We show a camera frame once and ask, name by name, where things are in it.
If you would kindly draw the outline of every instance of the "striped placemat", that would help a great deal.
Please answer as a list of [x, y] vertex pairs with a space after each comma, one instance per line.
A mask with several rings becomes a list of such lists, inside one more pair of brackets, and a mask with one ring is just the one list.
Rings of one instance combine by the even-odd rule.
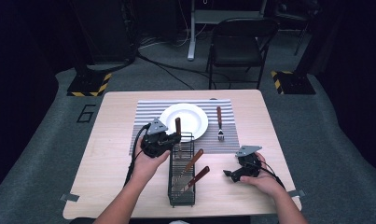
[[[230, 99], [225, 100], [158, 100], [158, 101], [138, 101], [134, 126], [132, 131], [132, 142], [130, 145], [130, 155], [135, 136], [146, 124], [158, 119], [161, 113], [171, 105], [192, 104], [201, 108], [208, 117], [207, 131], [198, 139], [194, 140], [195, 151], [202, 148], [206, 154], [235, 153], [240, 149], [237, 130], [234, 121], [233, 109]], [[217, 125], [216, 107], [222, 108], [222, 131], [225, 134], [224, 141], [217, 140], [219, 131]]]

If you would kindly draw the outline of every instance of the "metal fork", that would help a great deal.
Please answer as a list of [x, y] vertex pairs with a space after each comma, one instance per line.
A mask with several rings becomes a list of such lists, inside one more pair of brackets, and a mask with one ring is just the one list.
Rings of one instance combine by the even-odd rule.
[[216, 108], [217, 113], [217, 124], [219, 125], [219, 132], [217, 133], [217, 140], [223, 141], [225, 140], [225, 134], [222, 132], [222, 110], [220, 106]]

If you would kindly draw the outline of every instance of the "wire basket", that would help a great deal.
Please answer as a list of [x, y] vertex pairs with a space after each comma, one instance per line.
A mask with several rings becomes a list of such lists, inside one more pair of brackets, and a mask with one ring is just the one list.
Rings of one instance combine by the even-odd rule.
[[184, 172], [187, 164], [194, 156], [194, 137], [192, 133], [182, 133], [182, 137], [184, 139], [190, 138], [190, 141], [176, 144], [170, 158], [168, 198], [172, 207], [193, 206], [196, 197], [195, 185], [186, 191], [181, 191], [195, 175], [194, 164], [193, 167]]

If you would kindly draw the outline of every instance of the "wooden tabletop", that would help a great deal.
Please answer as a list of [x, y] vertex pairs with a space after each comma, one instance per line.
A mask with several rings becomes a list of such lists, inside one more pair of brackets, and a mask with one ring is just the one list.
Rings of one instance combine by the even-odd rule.
[[[139, 100], [230, 99], [241, 146], [262, 146], [259, 152], [283, 181], [295, 189], [272, 120], [260, 91], [115, 91], [104, 96], [90, 139], [77, 171], [63, 216], [98, 217], [123, 187], [131, 162], [129, 148]], [[241, 166], [234, 154], [205, 154], [196, 172], [208, 165], [210, 173], [196, 184], [194, 206], [170, 206], [167, 196], [169, 162], [162, 164], [146, 185], [132, 217], [223, 217], [274, 214], [273, 201], [253, 186], [233, 183], [223, 170]], [[301, 209], [299, 198], [293, 199]]]

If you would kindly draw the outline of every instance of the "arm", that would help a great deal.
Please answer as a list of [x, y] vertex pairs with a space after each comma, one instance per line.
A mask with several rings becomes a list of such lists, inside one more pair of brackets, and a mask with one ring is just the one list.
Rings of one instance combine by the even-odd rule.
[[142, 149], [137, 147], [135, 150], [136, 160], [132, 177], [116, 198], [109, 204], [103, 213], [94, 221], [98, 223], [129, 223], [132, 211], [138, 201], [138, 197], [146, 186], [147, 182], [156, 173], [157, 168], [167, 160], [170, 151], [164, 152], [157, 158], [150, 158]]
[[[262, 155], [257, 153], [261, 161], [265, 161]], [[277, 209], [277, 216], [281, 224], [283, 223], [308, 223], [298, 207], [295, 205], [289, 194], [281, 185], [277, 183], [273, 176], [266, 172], [260, 172], [258, 177], [242, 176], [240, 181], [246, 184], [257, 186], [258, 189], [268, 194], [274, 199]]]

